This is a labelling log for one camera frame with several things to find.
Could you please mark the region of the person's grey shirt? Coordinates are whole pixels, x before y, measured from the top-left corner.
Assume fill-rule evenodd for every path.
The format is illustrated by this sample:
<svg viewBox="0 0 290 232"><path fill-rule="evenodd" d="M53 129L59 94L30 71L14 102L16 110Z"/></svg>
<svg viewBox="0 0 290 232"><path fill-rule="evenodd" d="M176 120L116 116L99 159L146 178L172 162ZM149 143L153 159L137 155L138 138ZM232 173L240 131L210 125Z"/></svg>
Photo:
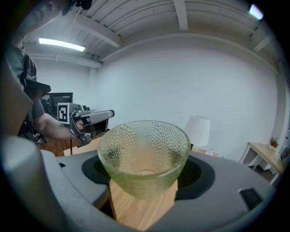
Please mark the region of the person's grey shirt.
<svg viewBox="0 0 290 232"><path fill-rule="evenodd" d="M13 73L18 79L30 79L37 81L37 70L32 59L27 55L24 49L10 47L7 49L5 55L6 62ZM33 138L34 119L42 116L45 113L41 101L35 101L28 114L26 115L21 126L19 136L24 138Z"/></svg>

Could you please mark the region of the chest-worn black tablet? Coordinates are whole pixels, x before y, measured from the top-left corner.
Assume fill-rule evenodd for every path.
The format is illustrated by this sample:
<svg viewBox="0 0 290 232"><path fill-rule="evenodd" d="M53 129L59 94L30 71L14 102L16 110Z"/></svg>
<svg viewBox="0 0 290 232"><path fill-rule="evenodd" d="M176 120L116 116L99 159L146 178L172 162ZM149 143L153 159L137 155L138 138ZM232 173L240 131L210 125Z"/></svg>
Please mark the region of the chest-worn black tablet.
<svg viewBox="0 0 290 232"><path fill-rule="evenodd" d="M41 91L43 95L46 95L51 91L51 87L47 84L43 84L31 79L21 80L25 92Z"/></svg>

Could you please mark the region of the wooden table white legs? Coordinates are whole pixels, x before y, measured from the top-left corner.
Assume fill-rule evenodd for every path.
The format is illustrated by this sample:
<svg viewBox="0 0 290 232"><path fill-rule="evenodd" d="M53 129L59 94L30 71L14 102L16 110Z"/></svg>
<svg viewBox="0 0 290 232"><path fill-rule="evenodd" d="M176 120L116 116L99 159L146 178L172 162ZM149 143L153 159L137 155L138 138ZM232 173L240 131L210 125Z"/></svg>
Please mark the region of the wooden table white legs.
<svg viewBox="0 0 290 232"><path fill-rule="evenodd" d="M278 178L284 173L286 165L279 159L279 154L274 150L270 150L268 145L248 142L239 163L247 165L248 167L253 166L254 170L262 160L274 170L275 174L270 184L276 185Z"/></svg>
<svg viewBox="0 0 290 232"><path fill-rule="evenodd" d="M109 190L116 220L125 226L144 231L173 207L178 181L162 195L149 200L132 197L113 180L109 183Z"/></svg>

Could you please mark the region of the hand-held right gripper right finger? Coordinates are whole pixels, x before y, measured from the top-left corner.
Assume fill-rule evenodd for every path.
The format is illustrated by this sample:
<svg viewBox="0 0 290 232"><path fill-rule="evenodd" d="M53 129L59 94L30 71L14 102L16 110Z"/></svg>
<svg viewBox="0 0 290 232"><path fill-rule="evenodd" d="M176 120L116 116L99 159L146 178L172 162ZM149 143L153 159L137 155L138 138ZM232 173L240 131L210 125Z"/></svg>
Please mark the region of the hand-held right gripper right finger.
<svg viewBox="0 0 290 232"><path fill-rule="evenodd" d="M276 189L242 163L190 152L173 207L157 230L242 230Z"/></svg>

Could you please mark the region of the textured clear glass cup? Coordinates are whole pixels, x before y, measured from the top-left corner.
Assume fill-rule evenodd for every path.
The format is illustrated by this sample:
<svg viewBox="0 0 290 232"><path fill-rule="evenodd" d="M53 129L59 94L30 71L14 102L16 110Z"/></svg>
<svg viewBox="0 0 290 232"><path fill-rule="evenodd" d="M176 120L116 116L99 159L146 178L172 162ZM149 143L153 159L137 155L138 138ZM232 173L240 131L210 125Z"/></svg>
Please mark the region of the textured clear glass cup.
<svg viewBox="0 0 290 232"><path fill-rule="evenodd" d="M190 141L175 125L134 121L108 131L98 147L111 179L129 195L147 200L167 191L189 157Z"/></svg>

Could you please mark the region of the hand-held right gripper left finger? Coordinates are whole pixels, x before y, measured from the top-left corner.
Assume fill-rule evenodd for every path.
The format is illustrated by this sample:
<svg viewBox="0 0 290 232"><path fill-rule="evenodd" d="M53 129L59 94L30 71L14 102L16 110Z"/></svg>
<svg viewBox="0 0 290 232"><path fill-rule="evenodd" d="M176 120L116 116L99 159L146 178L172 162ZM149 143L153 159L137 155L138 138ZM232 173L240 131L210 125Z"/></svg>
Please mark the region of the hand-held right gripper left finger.
<svg viewBox="0 0 290 232"><path fill-rule="evenodd" d="M93 182L82 171L82 164L96 151L56 157L42 150L41 155L50 186L70 223L115 223L108 186Z"/></svg>

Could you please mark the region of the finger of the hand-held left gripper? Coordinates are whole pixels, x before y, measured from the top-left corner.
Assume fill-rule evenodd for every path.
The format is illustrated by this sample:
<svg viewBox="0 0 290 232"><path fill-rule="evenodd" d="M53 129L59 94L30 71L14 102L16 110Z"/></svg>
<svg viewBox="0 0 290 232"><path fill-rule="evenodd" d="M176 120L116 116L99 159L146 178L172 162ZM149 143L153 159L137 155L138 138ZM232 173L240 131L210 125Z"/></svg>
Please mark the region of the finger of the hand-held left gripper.
<svg viewBox="0 0 290 232"><path fill-rule="evenodd" d="M99 135L107 130L108 120L115 116L113 110L93 112L89 119L92 125L92 135Z"/></svg>

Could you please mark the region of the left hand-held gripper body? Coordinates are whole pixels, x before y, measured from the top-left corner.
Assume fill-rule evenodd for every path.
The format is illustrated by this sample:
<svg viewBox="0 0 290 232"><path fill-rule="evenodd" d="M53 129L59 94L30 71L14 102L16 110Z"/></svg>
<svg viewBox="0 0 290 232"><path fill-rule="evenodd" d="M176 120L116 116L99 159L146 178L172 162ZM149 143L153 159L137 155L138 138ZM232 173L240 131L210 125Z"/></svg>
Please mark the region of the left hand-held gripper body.
<svg viewBox="0 0 290 232"><path fill-rule="evenodd" d="M75 103L58 103L58 121L65 127L69 127L71 120L77 120L83 117L89 117L89 114L93 113L89 107L81 106ZM88 145L91 139L94 137L92 135L92 125L89 123L82 134L77 138L80 145Z"/></svg>

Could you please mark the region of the white shade table lamp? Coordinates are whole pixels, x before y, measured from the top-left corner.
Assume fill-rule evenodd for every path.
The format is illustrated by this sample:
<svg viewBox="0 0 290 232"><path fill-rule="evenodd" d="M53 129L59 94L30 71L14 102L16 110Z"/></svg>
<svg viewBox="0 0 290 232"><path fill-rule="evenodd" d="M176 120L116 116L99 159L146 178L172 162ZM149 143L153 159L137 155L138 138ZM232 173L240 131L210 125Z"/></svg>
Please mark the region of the white shade table lamp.
<svg viewBox="0 0 290 232"><path fill-rule="evenodd" d="M206 146L209 140L210 119L204 116L191 115L184 127L187 134L191 149L194 145Z"/></svg>

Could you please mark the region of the long ceiling light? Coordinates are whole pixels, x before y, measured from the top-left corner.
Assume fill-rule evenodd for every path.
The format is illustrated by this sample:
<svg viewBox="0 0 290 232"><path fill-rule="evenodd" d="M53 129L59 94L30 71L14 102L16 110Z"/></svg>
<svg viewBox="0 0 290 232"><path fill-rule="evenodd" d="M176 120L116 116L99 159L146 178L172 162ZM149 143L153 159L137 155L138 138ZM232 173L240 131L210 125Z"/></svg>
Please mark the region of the long ceiling light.
<svg viewBox="0 0 290 232"><path fill-rule="evenodd" d="M249 14L258 20L261 20L264 16L264 13L255 4L251 4L249 8Z"/></svg>
<svg viewBox="0 0 290 232"><path fill-rule="evenodd" d="M83 47L83 46L64 42L64 41L54 40L54 39L39 38L39 43L45 44L45 45L54 45L54 46L74 49L74 50L81 51L81 52L83 52L85 50L85 47Z"/></svg>

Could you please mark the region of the person's left forearm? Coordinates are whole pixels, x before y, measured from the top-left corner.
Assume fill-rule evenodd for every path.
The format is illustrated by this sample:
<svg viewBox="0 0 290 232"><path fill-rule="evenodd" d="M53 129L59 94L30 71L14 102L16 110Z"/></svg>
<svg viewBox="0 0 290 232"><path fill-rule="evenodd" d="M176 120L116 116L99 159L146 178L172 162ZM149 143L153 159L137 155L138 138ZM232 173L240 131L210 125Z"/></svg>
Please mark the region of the person's left forearm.
<svg viewBox="0 0 290 232"><path fill-rule="evenodd" d="M71 131L47 113L33 119L33 123L38 132L50 139L68 140L72 138Z"/></svg>

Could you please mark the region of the person's left hand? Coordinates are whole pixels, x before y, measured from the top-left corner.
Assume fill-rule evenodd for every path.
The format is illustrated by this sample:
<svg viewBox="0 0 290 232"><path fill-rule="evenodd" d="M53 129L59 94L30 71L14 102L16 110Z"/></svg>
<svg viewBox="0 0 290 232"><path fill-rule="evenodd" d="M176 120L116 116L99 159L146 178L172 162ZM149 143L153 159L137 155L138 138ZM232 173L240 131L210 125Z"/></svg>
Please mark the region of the person's left hand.
<svg viewBox="0 0 290 232"><path fill-rule="evenodd" d="M71 120L66 139L77 139L77 137L83 133L86 126L90 123L89 117L79 118L77 120Z"/></svg>

